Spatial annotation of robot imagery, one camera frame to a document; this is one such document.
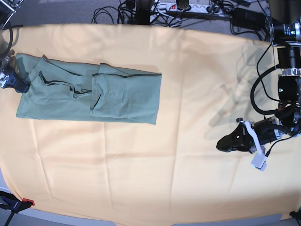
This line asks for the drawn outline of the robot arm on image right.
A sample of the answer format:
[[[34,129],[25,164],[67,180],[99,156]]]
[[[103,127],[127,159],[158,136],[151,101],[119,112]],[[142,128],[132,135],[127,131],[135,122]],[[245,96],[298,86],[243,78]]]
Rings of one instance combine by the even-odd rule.
[[[278,63],[258,75],[250,92],[252,107],[265,118],[255,123],[238,118],[237,128],[217,142],[216,148],[222,152],[264,153],[265,144],[275,145],[283,141],[283,135],[293,138],[301,134],[301,2],[269,0],[268,5],[270,47],[277,48],[273,54],[278,56]],[[262,110],[255,102],[255,90],[275,70],[281,71],[278,107]]]

